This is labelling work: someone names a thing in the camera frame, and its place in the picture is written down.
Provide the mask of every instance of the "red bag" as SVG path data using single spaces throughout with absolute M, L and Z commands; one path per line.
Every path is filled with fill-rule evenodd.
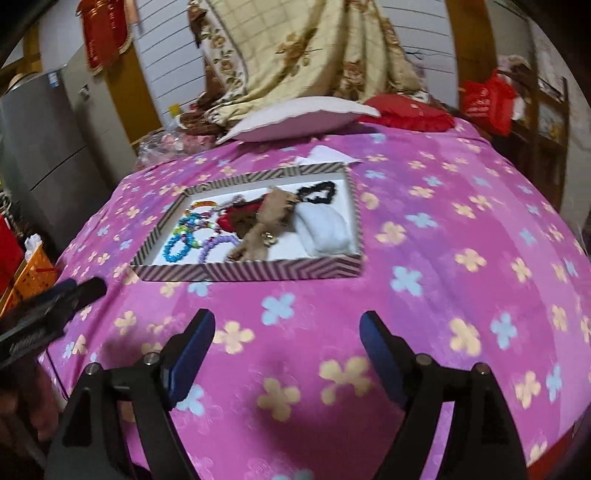
M 462 112 L 472 123 L 485 131 L 506 137 L 511 133 L 514 88 L 495 70 L 486 83 L 468 80 L 464 83 Z

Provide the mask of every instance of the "cardboard box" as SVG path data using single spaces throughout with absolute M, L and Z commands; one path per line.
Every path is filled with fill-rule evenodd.
M 334 181 L 337 185 L 337 194 L 332 206 L 343 215 L 350 230 L 350 253 L 309 257 L 299 243 L 297 234 L 286 232 L 278 238 L 277 244 L 269 249 L 269 258 L 265 261 L 225 261 L 224 257 L 233 247 L 232 244 L 219 245 L 202 264 L 195 260 L 198 257 L 196 249 L 192 249 L 187 257 L 176 264 L 168 263 L 161 255 L 179 217 L 194 201 L 223 201 L 239 193 L 251 200 L 260 196 L 261 192 L 269 187 L 276 186 L 295 191 L 302 184 L 309 186 L 326 180 Z M 203 233 L 205 238 L 210 234 L 211 231 Z M 246 173 L 188 188 L 179 195 L 150 232 L 134 256 L 131 268 L 142 280 L 147 281 L 307 280 L 358 277 L 362 271 L 362 259 L 359 207 L 348 168 L 342 163 L 322 163 Z

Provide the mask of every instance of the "black beaded necklace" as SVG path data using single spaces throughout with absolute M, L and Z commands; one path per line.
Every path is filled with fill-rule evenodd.
M 313 198 L 307 198 L 311 193 L 322 193 L 326 192 L 326 197 L 315 196 Z M 311 187 L 302 187 L 295 193 L 302 202 L 310 203 L 326 203 L 327 205 L 332 203 L 333 198 L 336 194 L 336 185 L 333 181 L 321 181 Z

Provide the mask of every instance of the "white wall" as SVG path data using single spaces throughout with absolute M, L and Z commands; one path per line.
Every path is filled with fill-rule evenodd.
M 186 0 L 137 0 L 141 23 L 135 48 L 163 124 L 168 109 L 187 106 L 205 89 L 201 51 L 187 19 Z
M 408 59 L 425 70 L 429 92 L 457 107 L 457 63 L 452 25 L 444 0 L 379 0 L 404 50 L 420 52 Z
M 453 34 L 443 0 L 380 0 L 405 50 L 426 74 L 430 92 L 457 106 Z M 186 106 L 204 89 L 203 60 L 187 20 L 186 0 L 138 0 L 142 22 L 134 28 L 146 82 L 163 121 L 175 103 Z
M 534 51 L 527 18 L 506 0 L 486 0 L 495 36 L 497 55 L 521 55 L 530 60 Z
M 2 67 L 5 67 L 6 65 L 10 65 L 11 63 L 19 60 L 22 58 L 22 39 L 19 43 L 17 43 L 17 46 L 14 47 L 12 49 L 12 51 L 10 52 L 10 55 L 8 56 L 6 62 L 4 62 L 4 65 Z
M 39 20 L 39 50 L 44 70 L 61 68 L 84 43 L 82 21 L 76 16 L 79 2 L 60 0 Z

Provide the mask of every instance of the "purple beaded bracelet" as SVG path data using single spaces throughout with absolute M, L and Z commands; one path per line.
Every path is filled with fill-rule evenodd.
M 205 263 L 205 259 L 209 255 L 209 251 L 219 244 L 232 243 L 237 245 L 240 240 L 233 235 L 218 235 L 214 238 L 209 238 L 201 244 L 201 254 L 199 255 L 199 263 Z

